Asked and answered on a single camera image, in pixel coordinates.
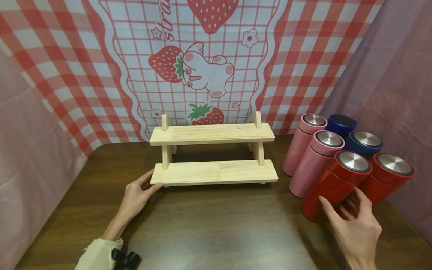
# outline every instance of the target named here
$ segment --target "thermos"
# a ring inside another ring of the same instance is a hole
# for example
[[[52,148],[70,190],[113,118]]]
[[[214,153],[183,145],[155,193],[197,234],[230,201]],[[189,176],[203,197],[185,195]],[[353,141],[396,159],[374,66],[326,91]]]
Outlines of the thermos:
[[[328,118],[325,130],[334,132],[345,139],[351,131],[356,129],[357,121],[343,114],[334,114]]]
[[[343,139],[333,132],[315,132],[289,184],[291,193],[306,198],[334,154],[344,146]]]
[[[384,144],[382,141],[369,132],[365,131],[352,131],[345,138],[345,149],[355,152],[371,159],[375,153],[381,151]]]
[[[324,117],[316,114],[304,114],[302,116],[282,165],[285,174],[294,175],[314,133],[324,130],[326,126],[327,120]]]
[[[324,211],[318,196],[338,206],[371,172],[372,165],[361,155],[339,151],[303,201],[303,214],[313,222],[320,222]]]
[[[370,162],[373,172],[359,185],[359,189],[373,206],[416,176],[415,169],[408,162],[394,155],[377,153]]]

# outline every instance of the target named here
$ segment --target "strawberry leaf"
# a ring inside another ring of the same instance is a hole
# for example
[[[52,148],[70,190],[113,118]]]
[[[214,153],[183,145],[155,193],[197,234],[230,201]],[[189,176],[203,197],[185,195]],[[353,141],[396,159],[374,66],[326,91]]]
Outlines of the strawberry leaf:
[[[177,75],[177,79],[180,79],[183,77],[183,54],[179,54],[175,60],[175,74]]]
[[[211,111],[211,108],[213,108],[212,106],[209,106],[208,103],[199,106],[190,103],[189,106],[191,107],[192,112],[187,117],[191,120],[199,120],[200,118],[206,117]]]

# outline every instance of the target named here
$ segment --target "red plaid cloth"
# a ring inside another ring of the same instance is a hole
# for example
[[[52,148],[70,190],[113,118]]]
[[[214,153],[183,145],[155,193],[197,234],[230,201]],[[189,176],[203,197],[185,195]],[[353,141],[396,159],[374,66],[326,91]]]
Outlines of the red plaid cloth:
[[[152,12],[157,0],[0,3],[0,48],[87,156],[105,143],[147,140],[161,113],[190,124],[189,103],[210,103],[225,123],[260,110],[275,133],[293,132],[303,113],[319,112],[384,0],[226,0],[238,4],[234,14],[205,41],[191,12],[197,0],[162,1],[175,42],[152,32],[163,19]],[[252,29],[249,48],[243,34]],[[219,98],[166,82],[148,64],[168,45],[185,53],[195,41],[207,62],[223,55],[234,67]]]

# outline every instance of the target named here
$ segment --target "pink water bottle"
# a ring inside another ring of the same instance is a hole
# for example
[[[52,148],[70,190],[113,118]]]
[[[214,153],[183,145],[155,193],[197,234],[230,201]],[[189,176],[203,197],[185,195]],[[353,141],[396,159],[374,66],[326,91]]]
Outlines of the pink water bottle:
[[[285,174],[294,175],[314,133],[324,130],[326,126],[327,120],[317,114],[304,114],[302,116],[282,165]]]
[[[289,184],[291,193],[296,197],[306,198],[334,154],[344,146],[345,141],[336,133],[315,132]]]

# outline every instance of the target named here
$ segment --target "blue water bottle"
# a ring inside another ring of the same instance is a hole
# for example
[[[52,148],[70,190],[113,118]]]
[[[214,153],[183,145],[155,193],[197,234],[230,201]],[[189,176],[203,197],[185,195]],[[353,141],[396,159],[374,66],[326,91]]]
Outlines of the blue water bottle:
[[[345,138],[346,150],[371,159],[383,148],[383,142],[374,134],[365,131],[353,131]]]
[[[325,130],[334,132],[346,138],[351,131],[357,126],[357,121],[343,114],[334,114],[328,118],[328,124]]]

